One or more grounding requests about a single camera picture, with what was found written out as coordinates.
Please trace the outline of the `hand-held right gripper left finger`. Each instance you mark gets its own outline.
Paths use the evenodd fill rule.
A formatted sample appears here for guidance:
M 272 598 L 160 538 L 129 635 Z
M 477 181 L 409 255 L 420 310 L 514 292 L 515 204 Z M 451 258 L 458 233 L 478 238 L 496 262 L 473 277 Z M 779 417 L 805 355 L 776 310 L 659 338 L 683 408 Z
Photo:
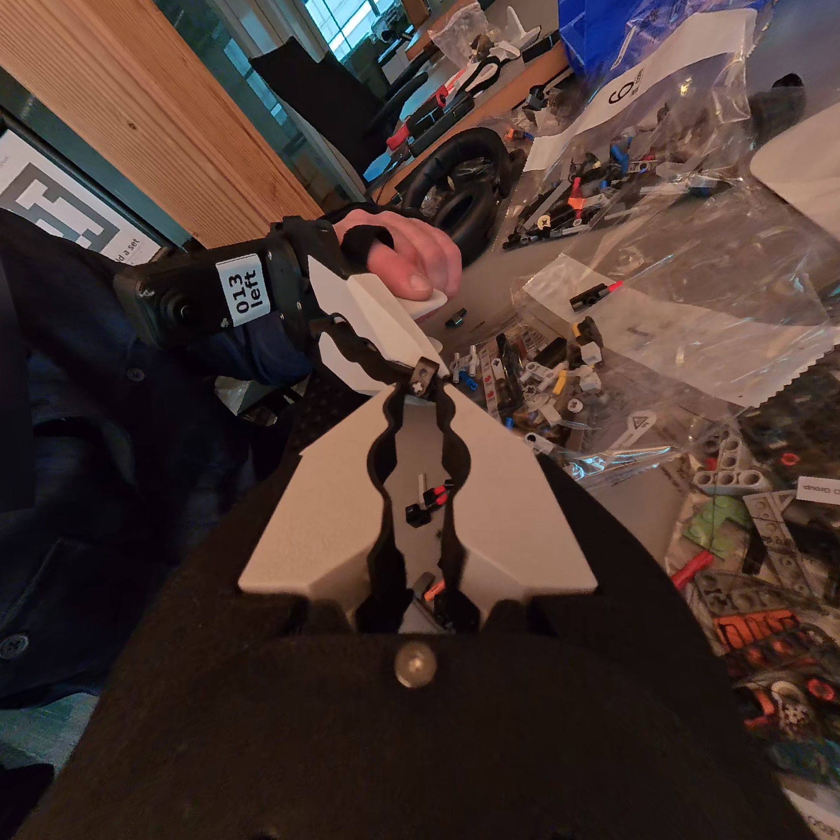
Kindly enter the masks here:
M 388 385 L 305 447 L 238 579 L 247 594 L 333 602 L 360 631 L 403 622 L 403 556 L 375 447 L 393 445 Z

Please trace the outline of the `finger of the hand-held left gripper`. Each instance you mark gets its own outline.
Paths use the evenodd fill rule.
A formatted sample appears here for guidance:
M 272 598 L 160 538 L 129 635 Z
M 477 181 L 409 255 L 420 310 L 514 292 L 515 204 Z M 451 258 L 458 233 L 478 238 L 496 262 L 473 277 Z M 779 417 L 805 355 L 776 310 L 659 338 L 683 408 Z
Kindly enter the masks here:
M 411 378 L 421 348 L 402 330 L 323 330 L 321 362 L 352 390 L 372 396 Z
M 412 373 L 425 358 L 437 364 L 442 377 L 448 375 L 437 345 L 416 324 L 416 319 L 445 305 L 448 298 L 443 292 L 435 290 L 425 301 L 409 301 L 394 296 L 374 274 L 343 279 L 313 257 L 308 267 L 320 309 L 340 317 L 340 327 L 349 326 L 360 339 L 370 341 L 385 362 L 402 364 Z

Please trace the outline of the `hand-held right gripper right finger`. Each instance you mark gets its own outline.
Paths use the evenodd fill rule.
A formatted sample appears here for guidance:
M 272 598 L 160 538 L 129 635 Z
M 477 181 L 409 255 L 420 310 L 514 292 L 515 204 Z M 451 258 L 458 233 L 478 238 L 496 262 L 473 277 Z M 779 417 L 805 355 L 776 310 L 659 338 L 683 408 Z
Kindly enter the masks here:
M 499 602 L 591 595 L 595 575 L 532 449 L 453 385 L 441 389 L 443 466 L 454 481 L 441 568 L 486 620 Z

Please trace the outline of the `scattered loose lego pieces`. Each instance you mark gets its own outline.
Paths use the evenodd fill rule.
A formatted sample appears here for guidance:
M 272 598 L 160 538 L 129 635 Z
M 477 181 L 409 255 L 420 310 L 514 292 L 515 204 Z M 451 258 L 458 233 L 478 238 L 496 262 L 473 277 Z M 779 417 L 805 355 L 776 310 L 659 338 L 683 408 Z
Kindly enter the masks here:
M 418 477 L 418 501 L 406 507 L 406 523 L 414 529 L 430 524 L 433 515 L 445 508 L 455 482 L 446 478 L 442 484 L 428 486 L 425 474 Z M 404 613 L 404 634 L 448 634 L 454 631 L 445 605 L 438 597 L 445 591 L 442 576 L 432 571 L 421 573 L 412 585 L 413 599 Z

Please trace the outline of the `person's left hand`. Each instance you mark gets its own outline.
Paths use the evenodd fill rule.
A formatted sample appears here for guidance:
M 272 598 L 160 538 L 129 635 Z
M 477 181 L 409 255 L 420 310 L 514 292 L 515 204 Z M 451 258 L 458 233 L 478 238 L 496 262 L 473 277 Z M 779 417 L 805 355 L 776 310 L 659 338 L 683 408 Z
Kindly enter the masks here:
M 332 223 L 339 242 L 359 226 L 385 228 L 393 245 L 374 242 L 367 270 L 378 276 L 398 298 L 426 301 L 435 291 L 447 298 L 458 291 L 462 278 L 459 248 L 442 230 L 423 220 L 376 208 L 372 213 L 355 208 Z

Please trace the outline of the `black perforated board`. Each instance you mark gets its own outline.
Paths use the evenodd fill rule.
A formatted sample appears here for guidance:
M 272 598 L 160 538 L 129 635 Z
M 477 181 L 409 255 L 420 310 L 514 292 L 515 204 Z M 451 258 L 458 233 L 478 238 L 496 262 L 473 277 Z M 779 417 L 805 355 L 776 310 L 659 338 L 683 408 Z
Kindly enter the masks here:
M 269 478 L 284 459 L 298 456 L 368 399 L 320 367 L 304 382 L 263 396 L 240 416 L 257 480 Z

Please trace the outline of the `black rubber tyres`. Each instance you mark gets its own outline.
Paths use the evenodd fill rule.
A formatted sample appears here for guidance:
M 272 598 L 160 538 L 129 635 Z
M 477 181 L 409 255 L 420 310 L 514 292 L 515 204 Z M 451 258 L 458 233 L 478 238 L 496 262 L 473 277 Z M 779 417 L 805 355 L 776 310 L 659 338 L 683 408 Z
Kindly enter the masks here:
M 474 127 L 442 143 L 414 171 L 402 194 L 404 214 L 422 215 L 427 195 L 439 202 L 427 222 L 458 247 L 463 266 L 486 249 L 498 206 L 522 173 L 523 150 L 509 151 L 497 131 Z

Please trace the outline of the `black white marker sign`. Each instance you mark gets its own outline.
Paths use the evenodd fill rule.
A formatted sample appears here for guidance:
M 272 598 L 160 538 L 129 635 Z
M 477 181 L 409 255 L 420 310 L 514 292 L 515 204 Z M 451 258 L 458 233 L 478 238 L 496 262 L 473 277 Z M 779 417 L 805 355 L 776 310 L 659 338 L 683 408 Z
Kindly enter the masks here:
M 15 132 L 1 138 L 1 207 L 46 232 L 130 266 L 161 245 Z

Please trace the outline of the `black rectangular device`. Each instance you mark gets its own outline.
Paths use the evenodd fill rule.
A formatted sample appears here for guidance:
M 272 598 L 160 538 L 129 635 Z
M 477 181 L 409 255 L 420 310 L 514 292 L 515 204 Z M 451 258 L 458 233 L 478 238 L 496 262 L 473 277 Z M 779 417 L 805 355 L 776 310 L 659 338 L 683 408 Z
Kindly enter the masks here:
M 474 106 L 475 97 L 470 91 L 449 92 L 442 86 L 394 131 L 386 147 L 400 160 L 409 156 L 417 159 Z

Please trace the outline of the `sealed bags with dark parts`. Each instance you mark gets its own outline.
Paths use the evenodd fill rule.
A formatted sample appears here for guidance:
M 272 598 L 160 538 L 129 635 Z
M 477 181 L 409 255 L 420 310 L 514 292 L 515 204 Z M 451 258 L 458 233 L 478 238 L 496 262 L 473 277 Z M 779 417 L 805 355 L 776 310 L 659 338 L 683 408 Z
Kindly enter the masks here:
M 838 799 L 839 373 L 824 359 L 705 440 L 664 567 L 787 784 Z

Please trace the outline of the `wooden panel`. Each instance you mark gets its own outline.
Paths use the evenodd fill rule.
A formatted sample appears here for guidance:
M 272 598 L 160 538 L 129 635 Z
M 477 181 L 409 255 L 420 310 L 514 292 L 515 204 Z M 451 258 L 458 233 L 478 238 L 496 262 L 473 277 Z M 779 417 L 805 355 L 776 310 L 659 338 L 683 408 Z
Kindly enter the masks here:
M 153 2 L 2 1 L 1 61 L 207 248 L 322 215 Z

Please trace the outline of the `black pin red tip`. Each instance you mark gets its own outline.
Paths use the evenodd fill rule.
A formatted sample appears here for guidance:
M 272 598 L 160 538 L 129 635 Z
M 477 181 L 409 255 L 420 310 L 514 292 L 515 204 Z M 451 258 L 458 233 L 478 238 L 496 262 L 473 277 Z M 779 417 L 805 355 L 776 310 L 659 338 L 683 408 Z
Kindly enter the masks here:
M 608 297 L 612 292 L 623 285 L 622 280 L 610 283 L 600 283 L 590 289 L 580 292 L 570 299 L 570 306 L 573 312 L 582 312 L 594 306 L 597 302 Z

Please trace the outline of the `black office chair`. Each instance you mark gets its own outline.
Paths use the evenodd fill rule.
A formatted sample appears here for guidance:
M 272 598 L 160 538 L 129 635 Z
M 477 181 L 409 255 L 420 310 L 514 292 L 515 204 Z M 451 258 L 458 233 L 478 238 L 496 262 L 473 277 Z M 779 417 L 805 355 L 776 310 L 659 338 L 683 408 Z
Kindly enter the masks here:
M 275 95 L 363 175 L 385 150 L 402 105 L 379 98 L 335 58 L 312 58 L 295 39 L 249 61 Z

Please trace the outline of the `cluttered wooden desk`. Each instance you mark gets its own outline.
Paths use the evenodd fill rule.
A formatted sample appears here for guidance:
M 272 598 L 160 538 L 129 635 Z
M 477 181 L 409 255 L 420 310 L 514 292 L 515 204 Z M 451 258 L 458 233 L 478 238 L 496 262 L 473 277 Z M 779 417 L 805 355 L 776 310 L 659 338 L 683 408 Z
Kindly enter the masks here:
M 524 28 L 541 27 L 541 35 L 552 33 L 559 23 L 558 3 L 556 1 L 510 1 L 494 2 L 488 6 L 486 16 L 497 28 L 504 28 L 507 22 L 507 9 L 513 7 Z M 492 118 L 501 118 L 517 107 L 529 94 L 530 89 L 551 81 L 563 74 L 569 65 L 562 44 L 554 45 L 549 51 L 525 64 L 516 59 L 505 65 L 494 86 L 480 94 L 474 108 L 462 120 L 451 126 L 445 133 L 430 143 L 418 158 L 405 161 L 389 172 L 382 184 L 371 187 L 371 194 L 379 204 L 389 203 L 399 185 L 434 151 L 437 147 L 455 136 L 458 132 L 472 128 Z

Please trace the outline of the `empty clear plastic bag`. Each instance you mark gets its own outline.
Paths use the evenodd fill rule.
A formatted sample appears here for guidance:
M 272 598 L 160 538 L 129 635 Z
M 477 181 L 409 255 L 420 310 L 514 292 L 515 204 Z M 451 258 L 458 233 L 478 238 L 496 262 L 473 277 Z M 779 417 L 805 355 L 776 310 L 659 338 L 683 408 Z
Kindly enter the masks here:
M 837 345 L 820 299 L 837 267 L 837 248 L 791 221 L 668 226 L 659 216 L 576 238 L 524 285 L 518 308 L 569 328 L 582 317 L 572 298 L 616 286 L 584 312 L 608 350 L 752 408 Z

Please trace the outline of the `white black hand tool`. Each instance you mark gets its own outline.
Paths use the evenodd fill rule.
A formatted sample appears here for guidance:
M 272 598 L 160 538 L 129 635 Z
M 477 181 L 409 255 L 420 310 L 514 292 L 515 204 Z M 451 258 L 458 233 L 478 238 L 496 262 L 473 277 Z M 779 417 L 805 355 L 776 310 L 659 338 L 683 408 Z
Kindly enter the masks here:
M 447 81 L 447 101 L 461 94 L 477 97 L 496 83 L 502 67 L 521 57 L 520 48 L 506 40 L 482 39 L 486 43 L 476 47 L 467 66 Z

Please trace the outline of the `window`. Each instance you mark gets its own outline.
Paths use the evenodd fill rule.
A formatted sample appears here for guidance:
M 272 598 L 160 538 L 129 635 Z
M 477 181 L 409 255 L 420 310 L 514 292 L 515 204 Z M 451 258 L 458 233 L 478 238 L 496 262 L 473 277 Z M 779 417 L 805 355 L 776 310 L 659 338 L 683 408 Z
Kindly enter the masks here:
M 338 59 L 373 33 L 374 24 L 396 1 L 305 1 L 304 8 Z

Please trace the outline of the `small crumpled clear bag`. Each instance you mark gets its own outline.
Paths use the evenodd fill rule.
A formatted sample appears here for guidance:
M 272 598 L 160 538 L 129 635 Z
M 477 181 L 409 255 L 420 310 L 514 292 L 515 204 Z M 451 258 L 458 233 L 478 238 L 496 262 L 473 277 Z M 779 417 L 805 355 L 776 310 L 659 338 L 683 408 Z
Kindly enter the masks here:
M 491 25 L 477 1 L 457 2 L 440 19 L 430 24 L 427 36 L 458 69 L 466 67 L 473 54 L 472 44 L 480 35 L 490 35 Z

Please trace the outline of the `clear bag long dark parts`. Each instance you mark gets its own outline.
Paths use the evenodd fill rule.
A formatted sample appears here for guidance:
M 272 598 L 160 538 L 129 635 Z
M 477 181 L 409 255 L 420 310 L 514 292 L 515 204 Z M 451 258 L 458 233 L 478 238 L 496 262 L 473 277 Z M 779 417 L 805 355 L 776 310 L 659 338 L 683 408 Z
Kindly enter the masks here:
M 537 117 L 505 251 L 627 220 L 649 194 L 707 197 L 749 118 L 746 61 L 766 2 L 639 2 L 618 40 Z

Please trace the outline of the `blue plastic bin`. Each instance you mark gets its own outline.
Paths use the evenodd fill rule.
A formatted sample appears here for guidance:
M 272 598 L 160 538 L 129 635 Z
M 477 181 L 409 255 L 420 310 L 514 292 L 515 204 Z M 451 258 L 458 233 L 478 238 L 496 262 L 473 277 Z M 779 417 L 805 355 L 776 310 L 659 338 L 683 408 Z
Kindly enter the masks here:
M 560 1 L 560 37 L 574 73 L 597 88 L 650 55 L 693 14 L 754 9 L 767 1 Z

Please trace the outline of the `black round object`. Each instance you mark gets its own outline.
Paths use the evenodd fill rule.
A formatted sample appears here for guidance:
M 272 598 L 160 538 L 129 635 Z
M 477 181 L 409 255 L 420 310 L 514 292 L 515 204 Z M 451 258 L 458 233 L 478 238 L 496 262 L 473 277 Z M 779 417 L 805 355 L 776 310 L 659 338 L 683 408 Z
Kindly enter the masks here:
M 773 83 L 770 89 L 749 97 L 751 125 L 756 139 L 768 139 L 788 130 L 802 118 L 806 93 L 802 78 L 789 73 Z

